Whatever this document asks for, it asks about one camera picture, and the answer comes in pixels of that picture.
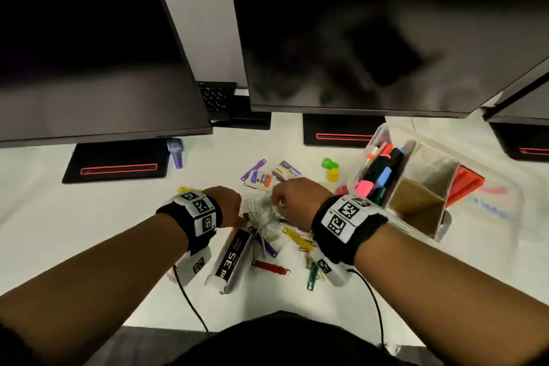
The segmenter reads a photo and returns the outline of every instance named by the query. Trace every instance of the monitor screen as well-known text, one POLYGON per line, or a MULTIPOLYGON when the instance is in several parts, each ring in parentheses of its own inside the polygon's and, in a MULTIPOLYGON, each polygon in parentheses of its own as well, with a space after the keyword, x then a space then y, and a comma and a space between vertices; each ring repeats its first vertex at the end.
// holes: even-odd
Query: monitor screen
POLYGON ((234 0, 260 111, 466 116, 549 56, 549 0, 234 0))
POLYGON ((0 146, 210 133, 164 0, 1 0, 0 146))

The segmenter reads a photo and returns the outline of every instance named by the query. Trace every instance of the clear plastic organizer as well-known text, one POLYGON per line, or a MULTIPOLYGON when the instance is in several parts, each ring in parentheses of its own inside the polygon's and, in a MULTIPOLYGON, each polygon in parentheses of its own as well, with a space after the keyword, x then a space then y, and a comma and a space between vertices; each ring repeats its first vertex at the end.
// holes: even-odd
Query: clear plastic organizer
POLYGON ((390 222, 404 232, 505 279, 513 266, 522 226, 520 186, 425 136, 385 123, 349 172, 347 188, 351 193, 360 195, 355 186, 367 156, 383 142, 401 148, 405 157, 380 205, 363 198, 382 208, 390 222), (483 177, 484 184, 447 207, 456 171, 462 166, 483 177))

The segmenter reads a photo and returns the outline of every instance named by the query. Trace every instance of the keyboard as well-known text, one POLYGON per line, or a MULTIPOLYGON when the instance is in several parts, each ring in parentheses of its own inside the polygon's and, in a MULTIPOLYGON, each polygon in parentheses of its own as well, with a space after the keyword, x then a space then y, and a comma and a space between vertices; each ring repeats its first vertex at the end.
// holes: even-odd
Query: keyboard
POLYGON ((229 120, 230 103, 236 83, 217 81, 197 81, 197 83, 210 120, 229 120))

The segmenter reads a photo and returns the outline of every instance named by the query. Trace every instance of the plastic container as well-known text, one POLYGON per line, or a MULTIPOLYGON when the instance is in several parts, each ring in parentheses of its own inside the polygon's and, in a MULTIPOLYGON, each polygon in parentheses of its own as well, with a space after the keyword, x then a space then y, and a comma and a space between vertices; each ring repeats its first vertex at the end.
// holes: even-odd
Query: plastic container
MULTIPOLYGON (((365 148, 363 159, 349 172, 353 174, 347 180, 350 193, 357 194, 354 185, 360 179, 367 155, 376 146, 388 142, 394 147, 401 148, 410 141, 415 141, 416 145, 421 145, 422 148, 425 146, 427 151, 418 154, 421 155, 420 158, 415 156, 419 164, 416 163, 414 168, 404 166, 408 177, 415 182, 428 185, 430 173, 440 171, 444 167, 450 174, 454 169, 453 165, 457 164, 484 177, 484 185, 446 208, 448 214, 442 215, 440 229, 434 237, 422 233, 405 222, 395 211, 387 208, 388 201, 383 203, 383 207, 367 201, 382 208, 390 222, 404 232, 439 247, 498 279, 508 278, 513 268, 518 235, 522 227, 524 195, 518 184, 497 171, 425 136, 398 125, 385 123, 378 128, 365 148)), ((443 191, 446 187, 447 185, 443 184, 443 188, 435 191, 442 199, 445 199, 443 191)), ((393 192, 389 187, 388 194, 393 192)))

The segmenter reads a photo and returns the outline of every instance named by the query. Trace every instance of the black wrist strap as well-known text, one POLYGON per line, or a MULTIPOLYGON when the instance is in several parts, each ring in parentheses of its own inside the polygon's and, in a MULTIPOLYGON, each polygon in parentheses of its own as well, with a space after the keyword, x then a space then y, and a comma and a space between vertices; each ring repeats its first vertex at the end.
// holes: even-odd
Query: black wrist strap
POLYGON ((206 197, 210 200, 214 210, 211 210, 209 213, 205 213, 204 215, 201 214, 200 217, 192 217, 184 205, 180 205, 175 201, 172 201, 171 203, 166 204, 156 210, 156 214, 163 213, 172 217, 183 229, 189 240, 188 250, 190 250, 191 255, 208 246, 211 238, 213 238, 216 234, 216 228, 223 223, 223 212, 221 211, 221 207, 217 204, 215 199, 210 196, 206 197), (206 226, 207 223, 211 223, 211 219, 213 219, 213 217, 210 216, 212 214, 215 214, 215 225, 213 225, 211 229, 202 228, 202 233, 197 236, 196 222, 198 221, 198 224, 203 224, 206 226))
POLYGON ((360 198, 333 196, 320 206, 312 222, 312 231, 328 259, 333 263, 354 265, 359 246, 387 222, 387 217, 360 198), (360 224, 353 225, 353 218, 360 220, 360 224), (352 229, 350 237, 345 238, 343 231, 348 234, 352 229))

